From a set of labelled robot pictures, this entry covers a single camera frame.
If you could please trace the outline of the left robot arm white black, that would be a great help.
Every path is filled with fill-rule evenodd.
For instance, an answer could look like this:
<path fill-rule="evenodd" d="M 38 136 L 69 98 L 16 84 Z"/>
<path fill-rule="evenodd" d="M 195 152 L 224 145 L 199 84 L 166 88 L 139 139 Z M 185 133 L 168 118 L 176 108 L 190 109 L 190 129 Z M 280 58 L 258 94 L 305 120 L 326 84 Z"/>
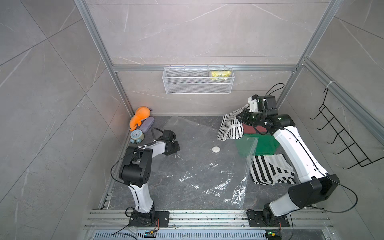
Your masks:
<path fill-rule="evenodd" d="M 119 169 L 119 179 L 127 185 L 134 198 L 135 207 L 130 215 L 130 226 L 160 226 L 156 218 L 155 204 L 148 188 L 151 175 L 152 160 L 158 155 L 169 156 L 180 150 L 176 134 L 171 130 L 160 130 L 161 136 L 143 146 L 128 147 Z"/>

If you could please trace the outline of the clear plastic vacuum bag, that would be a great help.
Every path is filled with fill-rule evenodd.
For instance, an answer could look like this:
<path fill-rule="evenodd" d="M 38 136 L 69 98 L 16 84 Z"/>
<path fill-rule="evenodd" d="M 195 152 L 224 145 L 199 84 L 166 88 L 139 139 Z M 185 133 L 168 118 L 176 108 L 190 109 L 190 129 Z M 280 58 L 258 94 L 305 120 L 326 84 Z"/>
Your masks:
<path fill-rule="evenodd" d="M 157 210 L 225 210 L 246 207 L 247 157 L 234 140 L 219 141 L 220 116 L 156 116 L 154 127 L 172 130 L 180 150 L 152 161 L 149 192 Z M 154 130 L 145 142 L 158 137 Z M 212 151 L 220 147 L 219 153 Z"/>

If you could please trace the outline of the red garment with dark trim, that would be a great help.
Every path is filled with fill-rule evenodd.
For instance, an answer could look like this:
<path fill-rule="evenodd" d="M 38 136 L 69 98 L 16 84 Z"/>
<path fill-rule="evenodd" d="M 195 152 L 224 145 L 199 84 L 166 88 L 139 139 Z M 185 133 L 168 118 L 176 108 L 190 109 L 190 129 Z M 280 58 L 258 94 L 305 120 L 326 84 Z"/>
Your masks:
<path fill-rule="evenodd" d="M 256 134 L 256 135 L 263 135 L 267 132 L 267 130 L 262 127 L 262 126 L 256 126 L 256 127 L 252 127 L 252 126 L 248 126 L 248 125 L 245 125 L 245 124 L 242 124 L 243 126 L 243 132 L 244 134 L 249 134 L 249 135 L 253 135 L 253 134 Z"/>

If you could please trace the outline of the large striped white garment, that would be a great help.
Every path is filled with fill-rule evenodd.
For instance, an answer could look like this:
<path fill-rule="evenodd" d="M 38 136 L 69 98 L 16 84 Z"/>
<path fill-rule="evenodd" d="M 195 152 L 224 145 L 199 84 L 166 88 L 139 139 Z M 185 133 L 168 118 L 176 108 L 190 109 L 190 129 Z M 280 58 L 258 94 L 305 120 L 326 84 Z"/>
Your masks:
<path fill-rule="evenodd" d="M 249 105 L 246 104 L 244 107 L 223 116 L 217 140 L 223 142 L 228 139 L 239 140 L 244 136 L 243 124 L 237 119 L 237 115 L 248 108 Z"/>

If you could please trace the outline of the green ribbed garment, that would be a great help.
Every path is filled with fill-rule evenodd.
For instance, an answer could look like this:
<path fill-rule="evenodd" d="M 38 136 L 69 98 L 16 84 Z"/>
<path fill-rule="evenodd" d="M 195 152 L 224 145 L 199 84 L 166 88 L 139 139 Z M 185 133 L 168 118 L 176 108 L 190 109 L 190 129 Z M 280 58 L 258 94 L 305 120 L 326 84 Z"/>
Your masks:
<path fill-rule="evenodd" d="M 271 135 L 245 134 L 241 139 L 235 140 L 239 155 L 247 157 L 274 155 L 279 148 L 279 142 Z"/>

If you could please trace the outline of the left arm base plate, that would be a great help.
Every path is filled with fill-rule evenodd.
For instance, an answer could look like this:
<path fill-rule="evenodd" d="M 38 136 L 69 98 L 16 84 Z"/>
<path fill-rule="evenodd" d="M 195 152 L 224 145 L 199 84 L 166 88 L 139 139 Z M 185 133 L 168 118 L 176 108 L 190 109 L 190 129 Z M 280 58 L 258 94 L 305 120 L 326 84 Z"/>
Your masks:
<path fill-rule="evenodd" d="M 169 226 L 170 212 L 155 211 L 152 213 L 133 213 L 130 217 L 129 227 L 156 227 L 167 228 Z"/>

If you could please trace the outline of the aluminium mounting rail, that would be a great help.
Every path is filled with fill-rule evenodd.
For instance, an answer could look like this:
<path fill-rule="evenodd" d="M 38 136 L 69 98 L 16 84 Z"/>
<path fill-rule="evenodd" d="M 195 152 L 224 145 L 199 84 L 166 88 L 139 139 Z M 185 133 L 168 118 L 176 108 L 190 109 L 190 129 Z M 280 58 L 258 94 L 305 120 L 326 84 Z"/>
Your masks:
<path fill-rule="evenodd" d="M 324 211 L 300 210 L 293 212 L 280 221 L 265 225 L 262 215 L 251 217 L 246 210 L 167 210 L 166 214 L 155 217 L 158 224 L 166 230 L 181 229 L 291 229 L 295 230 L 333 230 L 334 226 Z M 83 221 L 83 228 L 117 229 L 130 221 L 130 211 L 92 210 Z"/>

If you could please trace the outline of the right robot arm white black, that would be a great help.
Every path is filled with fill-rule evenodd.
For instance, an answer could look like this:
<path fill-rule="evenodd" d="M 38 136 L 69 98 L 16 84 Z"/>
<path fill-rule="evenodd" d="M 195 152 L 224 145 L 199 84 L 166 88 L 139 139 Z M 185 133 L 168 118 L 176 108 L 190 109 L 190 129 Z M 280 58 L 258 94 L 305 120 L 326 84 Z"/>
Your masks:
<path fill-rule="evenodd" d="M 254 95 L 248 102 L 249 106 L 237 115 L 237 119 L 253 128 L 264 127 L 283 147 L 300 181 L 290 187 L 287 194 L 264 206 L 264 223 L 270 225 L 291 212 L 327 200 L 339 184 L 339 178 L 329 175 L 315 159 L 291 117 L 278 114 L 275 97 Z"/>

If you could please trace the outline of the blue cream alarm clock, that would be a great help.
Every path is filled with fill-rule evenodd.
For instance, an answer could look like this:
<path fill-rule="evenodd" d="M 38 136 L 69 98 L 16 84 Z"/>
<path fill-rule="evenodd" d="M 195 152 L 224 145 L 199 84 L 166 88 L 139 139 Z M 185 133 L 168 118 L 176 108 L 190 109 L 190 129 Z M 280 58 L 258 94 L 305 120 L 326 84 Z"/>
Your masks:
<path fill-rule="evenodd" d="M 141 130 L 133 130 L 130 134 L 130 142 L 132 144 L 139 144 L 141 143 L 145 138 L 144 133 Z"/>

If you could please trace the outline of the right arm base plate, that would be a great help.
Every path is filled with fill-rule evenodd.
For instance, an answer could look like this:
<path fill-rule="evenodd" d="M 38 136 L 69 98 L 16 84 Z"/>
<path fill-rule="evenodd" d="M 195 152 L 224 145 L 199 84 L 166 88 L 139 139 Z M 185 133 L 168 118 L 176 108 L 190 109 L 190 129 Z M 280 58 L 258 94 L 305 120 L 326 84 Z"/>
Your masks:
<path fill-rule="evenodd" d="M 246 210 L 249 226 L 252 228 L 274 227 L 274 228 L 287 228 L 290 226 L 288 217 L 286 215 L 276 217 L 269 210 L 254 211 L 251 209 Z"/>

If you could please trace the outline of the striped tank top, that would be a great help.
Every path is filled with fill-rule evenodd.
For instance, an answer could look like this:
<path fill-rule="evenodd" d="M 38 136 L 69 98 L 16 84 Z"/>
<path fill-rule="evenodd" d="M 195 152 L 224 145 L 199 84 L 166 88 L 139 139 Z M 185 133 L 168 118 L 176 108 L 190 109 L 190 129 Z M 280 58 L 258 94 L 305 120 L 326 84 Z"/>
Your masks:
<path fill-rule="evenodd" d="M 253 156 L 250 177 L 255 185 L 295 185 L 295 170 L 283 154 Z"/>

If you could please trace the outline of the orange plush toy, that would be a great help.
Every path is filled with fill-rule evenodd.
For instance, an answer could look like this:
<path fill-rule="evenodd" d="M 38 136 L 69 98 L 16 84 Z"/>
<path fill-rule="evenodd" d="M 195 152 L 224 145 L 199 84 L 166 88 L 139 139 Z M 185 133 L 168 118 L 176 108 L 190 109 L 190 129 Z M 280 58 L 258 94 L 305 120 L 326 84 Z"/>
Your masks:
<path fill-rule="evenodd" d="M 150 117 L 152 110 L 148 107 L 139 107 L 130 120 L 130 131 L 136 130 L 142 125 L 142 122 Z"/>

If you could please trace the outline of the purple fabric glasses case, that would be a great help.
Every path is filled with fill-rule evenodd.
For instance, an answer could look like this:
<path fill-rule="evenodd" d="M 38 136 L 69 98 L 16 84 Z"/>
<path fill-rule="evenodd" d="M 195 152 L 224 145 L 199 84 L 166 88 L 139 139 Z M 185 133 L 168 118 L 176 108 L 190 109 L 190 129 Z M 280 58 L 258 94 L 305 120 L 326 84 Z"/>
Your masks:
<path fill-rule="evenodd" d="M 142 125 L 139 127 L 139 130 L 141 130 L 144 134 L 147 133 L 152 127 L 154 122 L 155 122 L 154 117 L 148 117 L 142 122 Z"/>

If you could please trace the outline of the white vacuum bag valve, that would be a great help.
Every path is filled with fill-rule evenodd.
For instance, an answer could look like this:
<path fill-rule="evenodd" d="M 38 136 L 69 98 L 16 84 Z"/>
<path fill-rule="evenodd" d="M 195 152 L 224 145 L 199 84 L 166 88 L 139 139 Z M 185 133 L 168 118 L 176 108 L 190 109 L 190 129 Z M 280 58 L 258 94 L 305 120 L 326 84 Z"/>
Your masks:
<path fill-rule="evenodd" d="M 217 147 L 217 146 L 215 146 L 215 147 L 212 148 L 212 151 L 213 151 L 214 153 L 219 153 L 220 150 L 221 150 L 220 147 Z"/>

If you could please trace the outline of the yellow item in basket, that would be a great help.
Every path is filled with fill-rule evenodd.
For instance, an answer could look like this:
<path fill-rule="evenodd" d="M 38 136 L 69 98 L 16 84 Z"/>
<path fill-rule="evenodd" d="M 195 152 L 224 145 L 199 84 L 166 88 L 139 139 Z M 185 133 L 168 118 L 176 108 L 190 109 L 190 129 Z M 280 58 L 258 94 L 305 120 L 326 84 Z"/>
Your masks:
<path fill-rule="evenodd" d="M 226 81 L 232 77 L 232 71 L 209 71 L 209 78 L 213 81 Z"/>

